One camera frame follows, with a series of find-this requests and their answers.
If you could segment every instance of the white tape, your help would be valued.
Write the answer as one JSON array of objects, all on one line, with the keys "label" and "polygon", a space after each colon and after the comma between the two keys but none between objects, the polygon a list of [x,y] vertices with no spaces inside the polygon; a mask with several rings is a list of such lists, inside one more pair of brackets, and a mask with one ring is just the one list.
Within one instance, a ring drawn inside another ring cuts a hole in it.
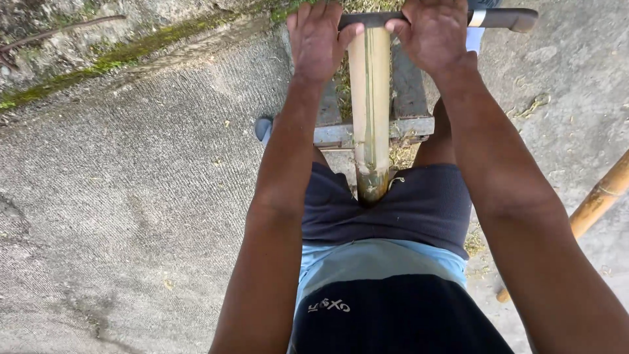
[{"label": "white tape", "polygon": [[468,27],[480,27],[482,26],[482,22],[485,20],[485,15],[487,15],[487,10],[474,10],[472,14],[472,20]]}]

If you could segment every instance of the dark navy shorts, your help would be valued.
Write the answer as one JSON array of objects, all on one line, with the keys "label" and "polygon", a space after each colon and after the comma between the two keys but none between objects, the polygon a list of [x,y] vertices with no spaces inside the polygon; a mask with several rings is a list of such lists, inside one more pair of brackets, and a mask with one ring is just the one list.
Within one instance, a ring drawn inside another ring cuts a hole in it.
[{"label": "dark navy shorts", "polygon": [[459,169],[437,164],[398,171],[389,192],[365,208],[347,178],[313,163],[301,224],[303,243],[334,246],[370,238],[415,241],[447,249],[464,260],[472,201]]}]

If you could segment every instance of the hand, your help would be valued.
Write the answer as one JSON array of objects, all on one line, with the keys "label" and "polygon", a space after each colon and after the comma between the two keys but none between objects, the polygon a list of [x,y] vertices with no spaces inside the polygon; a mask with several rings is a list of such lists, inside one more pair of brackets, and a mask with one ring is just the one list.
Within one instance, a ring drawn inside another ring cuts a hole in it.
[{"label": "hand", "polygon": [[433,79],[467,54],[467,0],[406,0],[402,13],[408,19],[389,20],[404,51]]},{"label": "hand", "polygon": [[365,30],[363,24],[355,23],[339,33],[341,14],[343,8],[338,2],[319,1],[314,6],[302,3],[296,14],[286,18],[295,77],[321,85],[332,78],[347,46]]}]

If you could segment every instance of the bamboo pole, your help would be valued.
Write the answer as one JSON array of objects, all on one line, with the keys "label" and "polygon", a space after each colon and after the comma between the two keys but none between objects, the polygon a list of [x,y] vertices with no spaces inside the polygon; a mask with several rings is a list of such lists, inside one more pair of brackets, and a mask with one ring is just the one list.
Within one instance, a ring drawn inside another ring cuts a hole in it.
[{"label": "bamboo pole", "polygon": [[348,51],[358,198],[373,205],[389,182],[390,34],[366,28]]},{"label": "bamboo pole", "polygon": [[[611,168],[590,191],[579,208],[570,216],[570,226],[575,238],[583,236],[594,223],[611,208],[629,188],[629,151]],[[496,296],[500,302],[511,300],[507,289]]]}]

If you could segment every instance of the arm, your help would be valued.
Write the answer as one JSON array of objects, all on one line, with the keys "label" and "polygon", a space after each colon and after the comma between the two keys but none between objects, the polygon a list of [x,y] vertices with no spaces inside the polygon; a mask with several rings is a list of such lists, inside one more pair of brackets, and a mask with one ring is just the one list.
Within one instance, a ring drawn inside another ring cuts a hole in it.
[{"label": "arm", "polygon": [[457,164],[492,255],[540,353],[621,353],[629,316],[576,243],[565,209],[465,49],[466,0],[407,1],[393,20],[443,97]]},{"label": "arm", "polygon": [[210,353],[285,353],[301,264],[301,218],[323,85],[361,26],[338,34],[338,3],[290,15],[295,73],[274,120]]}]

